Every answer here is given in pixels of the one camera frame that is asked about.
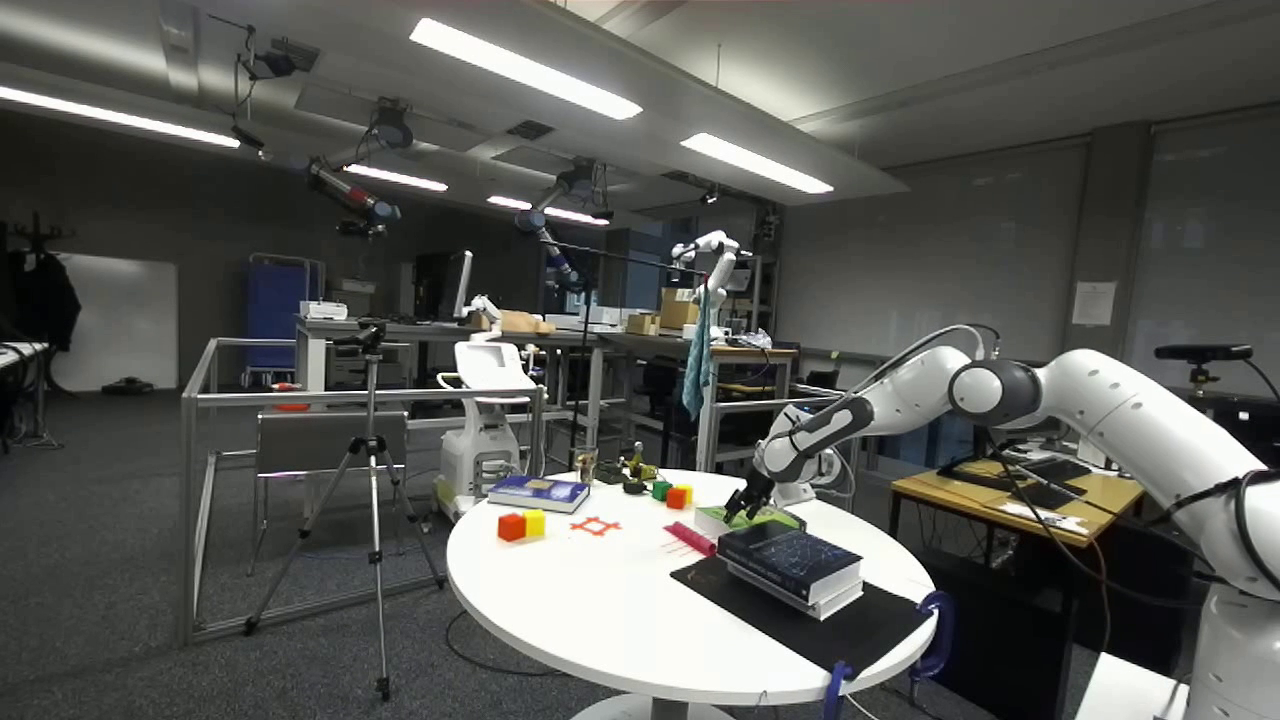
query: light fixture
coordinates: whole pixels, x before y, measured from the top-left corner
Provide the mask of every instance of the light fixture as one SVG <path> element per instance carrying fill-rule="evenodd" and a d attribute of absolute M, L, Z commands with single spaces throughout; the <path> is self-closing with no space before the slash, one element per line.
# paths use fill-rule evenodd
<path fill-rule="evenodd" d="M 797 168 L 787 168 L 787 164 L 778 164 L 778 161 L 769 161 L 769 156 L 760 156 L 760 152 L 747 152 L 747 149 L 741 149 L 741 146 L 726 146 L 726 139 L 719 139 L 719 138 L 711 138 L 711 133 L 688 138 L 685 149 L 702 152 L 702 156 L 711 156 L 711 161 L 719 161 L 719 164 L 754 171 L 754 178 L 765 178 L 765 182 L 787 183 L 787 188 L 797 188 L 797 193 L 804 193 L 804 195 L 823 195 L 823 193 L 833 193 L 833 183 L 823 183 L 823 182 L 816 182 L 816 178 L 804 178 L 804 171 L 797 171 Z"/>
<path fill-rule="evenodd" d="M 631 102 L 624 102 L 624 98 L 616 98 L 607 88 L 597 88 L 588 81 L 555 72 L 555 69 L 549 69 L 539 60 L 528 60 L 521 52 L 506 52 L 506 49 L 489 44 L 478 36 L 468 36 L 460 29 L 446 29 L 446 26 L 433 20 L 433 18 L 414 20 L 407 41 L 414 41 L 414 44 L 425 44 L 433 52 L 455 56 L 465 66 L 489 69 L 495 76 L 506 76 L 517 83 L 528 83 L 536 94 L 561 98 L 566 105 L 579 105 L 588 111 L 613 116 L 613 121 L 639 116 L 639 105 L 631 105 Z"/>
<path fill-rule="evenodd" d="M 132 111 L 111 111 L 111 110 L 39 98 L 39 94 L 23 94 L 23 88 L 9 88 L 9 83 L 0 83 L 0 102 L 59 111 L 59 116 L 84 116 L 84 121 L 99 121 L 99 124 L 138 127 L 138 133 L 154 133 L 154 138 L 175 138 L 175 139 L 193 139 L 193 146 L 239 149 L 239 139 L 224 138 L 224 133 L 203 133 L 203 127 L 168 124 L 168 121 L 132 116 Z"/>
<path fill-rule="evenodd" d="M 528 207 L 532 207 L 532 204 L 521 202 L 521 195 L 489 195 L 489 204 L 495 204 L 495 207 L 517 207 L 517 211 L 528 211 Z M 566 225 L 597 225 L 597 228 L 607 225 L 604 217 L 588 217 L 588 211 L 571 211 L 571 207 L 549 207 L 549 217 L 566 221 Z"/>
<path fill-rule="evenodd" d="M 372 164 L 348 164 L 345 171 L 385 182 L 385 183 L 425 188 L 425 193 L 446 193 L 446 183 L 438 183 L 438 182 L 387 171 L 387 168 L 372 168 Z"/>

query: colored block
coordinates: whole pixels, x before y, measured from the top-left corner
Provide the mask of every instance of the colored block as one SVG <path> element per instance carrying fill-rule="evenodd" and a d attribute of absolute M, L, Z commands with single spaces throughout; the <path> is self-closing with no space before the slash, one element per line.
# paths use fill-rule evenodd
<path fill-rule="evenodd" d="M 688 510 L 688 504 L 693 504 L 693 489 L 688 483 L 667 489 L 667 510 Z"/>
<path fill-rule="evenodd" d="M 549 512 L 523 512 L 523 536 L 528 540 L 549 536 Z"/>
<path fill-rule="evenodd" d="M 506 540 L 506 545 L 517 545 L 523 534 L 528 534 L 523 512 L 502 512 L 502 516 L 495 519 L 495 536 Z"/>

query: box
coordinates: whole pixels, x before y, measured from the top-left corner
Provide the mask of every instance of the box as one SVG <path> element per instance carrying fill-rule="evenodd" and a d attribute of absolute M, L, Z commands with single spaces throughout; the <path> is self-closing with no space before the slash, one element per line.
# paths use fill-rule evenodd
<path fill-rule="evenodd" d="M 549 322 L 539 322 L 539 318 L 532 318 L 532 314 L 498 314 L 498 331 L 502 336 L 552 336 L 555 331 L 555 324 L 549 324 Z"/>
<path fill-rule="evenodd" d="M 656 314 L 629 318 L 629 336 L 656 336 L 656 331 L 661 331 Z"/>
<path fill-rule="evenodd" d="M 662 331 L 685 331 L 685 324 L 696 324 L 696 302 L 688 289 L 662 289 L 661 302 L 661 329 Z"/>

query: black book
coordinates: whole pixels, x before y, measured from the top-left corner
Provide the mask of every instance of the black book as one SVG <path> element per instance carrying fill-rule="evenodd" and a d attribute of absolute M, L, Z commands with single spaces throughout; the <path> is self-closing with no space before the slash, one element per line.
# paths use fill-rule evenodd
<path fill-rule="evenodd" d="M 790 523 L 724 534 L 717 556 L 760 594 L 823 619 L 865 590 L 860 556 Z"/>

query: white wall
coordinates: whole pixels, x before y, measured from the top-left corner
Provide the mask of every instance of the white wall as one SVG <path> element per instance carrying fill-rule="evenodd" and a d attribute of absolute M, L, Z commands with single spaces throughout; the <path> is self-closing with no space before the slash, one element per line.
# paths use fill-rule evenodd
<path fill-rule="evenodd" d="M 1252 346 L 1280 374 L 1280 111 L 1165 127 L 1147 188 L 1130 363 L 1182 384 L 1186 363 L 1150 349 Z M 1266 395 L 1238 363 L 1216 374 L 1218 392 Z"/>
<path fill-rule="evenodd" d="M 900 168 L 911 188 L 801 207 L 778 251 L 778 342 L 891 358 L 953 324 L 991 324 L 1050 358 L 1071 289 L 1078 146 Z"/>
<path fill-rule="evenodd" d="M 59 251 L 78 322 L 72 352 L 59 352 L 50 378 L 66 392 L 99 392 L 123 378 L 152 388 L 179 388 L 175 374 L 175 266 Z"/>

